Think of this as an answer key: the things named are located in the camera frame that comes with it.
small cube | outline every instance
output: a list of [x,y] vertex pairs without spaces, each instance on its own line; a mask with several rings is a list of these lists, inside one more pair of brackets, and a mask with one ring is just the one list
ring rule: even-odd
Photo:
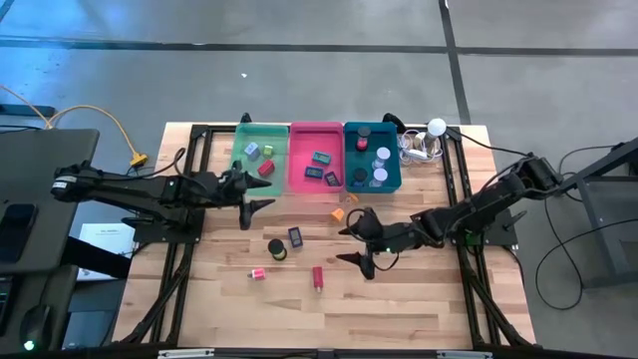
[[312,166],[308,166],[306,168],[306,176],[312,179],[322,179],[323,178],[323,169],[314,168]]
[[272,146],[266,145],[263,147],[263,156],[267,159],[271,159],[272,158]]
[[261,155],[261,153],[259,152],[259,145],[256,143],[250,143],[250,145],[246,147],[246,150],[244,150],[244,152],[248,155],[248,159],[252,162],[257,160],[259,158],[259,155]]
[[343,219],[343,214],[344,214],[343,209],[337,208],[330,213],[330,216],[332,216],[332,218],[335,219],[336,221],[340,222],[341,219]]
[[315,153],[312,154],[312,161],[322,165],[330,165],[330,155],[315,151]]
[[326,182],[328,183],[329,186],[339,186],[341,185],[339,183],[339,180],[337,179],[337,176],[335,176],[335,173],[330,172],[326,174]]
[[290,237],[290,244],[293,248],[298,248],[303,245],[303,239],[301,239],[301,231],[299,227],[288,229],[288,237]]
[[275,163],[272,160],[266,160],[266,162],[257,169],[257,172],[262,177],[268,177],[275,172]]

computer mouse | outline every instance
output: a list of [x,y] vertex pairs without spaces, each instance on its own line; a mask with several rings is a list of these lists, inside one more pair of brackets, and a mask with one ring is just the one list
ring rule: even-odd
[[20,342],[25,350],[49,348],[51,344],[51,307],[38,304],[27,310],[20,324]]

concrete floor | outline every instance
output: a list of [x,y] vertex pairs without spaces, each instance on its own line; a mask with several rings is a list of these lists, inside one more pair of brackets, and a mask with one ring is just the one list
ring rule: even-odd
[[[631,0],[449,0],[449,6],[458,46],[638,49],[638,3]],[[16,39],[446,45],[437,0],[15,0],[0,22],[0,42]],[[638,57],[460,56],[460,67],[472,123],[487,125],[497,146],[534,151],[556,165],[573,149],[616,144],[638,134]],[[0,79],[34,103],[108,109],[122,120],[139,151],[151,155],[158,151],[165,122],[238,121],[246,111],[258,122],[378,121],[386,112],[407,123],[434,117],[461,121],[446,54],[5,45],[0,47]],[[13,99],[0,94],[0,102]],[[77,112],[60,127],[99,129],[95,166],[126,171],[130,153],[109,120]],[[575,155],[564,170],[578,170],[603,154]],[[507,154],[495,157],[499,168],[515,160]],[[538,343],[638,356],[638,285],[588,290],[570,311],[548,308],[532,279],[555,239],[542,203],[524,201],[515,209],[528,210],[516,230]],[[549,210],[563,238],[589,229],[578,203],[553,198]],[[73,232],[83,222],[118,221],[124,213],[82,204]],[[591,242],[591,237],[583,238],[570,246],[584,277],[593,276],[598,267]],[[541,289],[552,303],[562,305],[576,296],[576,285],[568,261],[556,253],[541,272]]]

black cylinder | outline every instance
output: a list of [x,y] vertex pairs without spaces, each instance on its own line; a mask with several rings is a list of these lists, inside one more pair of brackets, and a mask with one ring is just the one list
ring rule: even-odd
[[286,247],[284,247],[283,242],[281,239],[277,238],[270,239],[268,242],[268,251],[272,254],[272,257],[275,258],[275,260],[284,260],[288,255],[288,251],[286,250]]
[[364,139],[368,138],[371,133],[372,131],[370,131],[370,128],[367,126],[362,126],[359,129],[357,129],[357,135],[359,135],[360,137]]
[[368,177],[368,172],[362,168],[357,168],[353,174],[352,186],[364,186],[364,181]]

table leg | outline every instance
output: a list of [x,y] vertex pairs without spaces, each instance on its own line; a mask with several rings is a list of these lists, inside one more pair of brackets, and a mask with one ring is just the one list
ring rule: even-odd
[[75,264],[115,278],[126,278],[131,266],[131,260],[125,256],[97,248],[72,236],[69,237],[64,248],[62,263]]

